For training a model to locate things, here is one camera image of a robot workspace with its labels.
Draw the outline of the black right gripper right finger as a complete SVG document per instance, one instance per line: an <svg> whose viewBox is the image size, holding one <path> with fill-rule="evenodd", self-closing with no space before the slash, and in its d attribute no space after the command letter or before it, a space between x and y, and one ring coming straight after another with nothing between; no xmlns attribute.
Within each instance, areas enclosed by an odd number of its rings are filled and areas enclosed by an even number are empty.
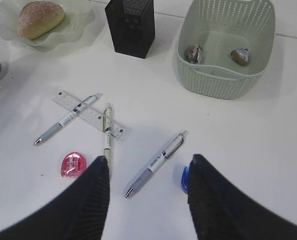
<svg viewBox="0 0 297 240"><path fill-rule="evenodd" d="M297 240L297 225L226 179L203 155L189 165L188 205L199 240Z"/></svg>

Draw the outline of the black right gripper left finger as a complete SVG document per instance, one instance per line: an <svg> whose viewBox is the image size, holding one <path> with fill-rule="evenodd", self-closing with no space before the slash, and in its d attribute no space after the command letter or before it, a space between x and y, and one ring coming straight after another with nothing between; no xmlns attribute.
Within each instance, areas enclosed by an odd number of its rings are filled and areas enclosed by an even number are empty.
<svg viewBox="0 0 297 240"><path fill-rule="evenodd" d="M108 162L98 156L56 198L0 231L0 240L100 240L109 202Z"/></svg>

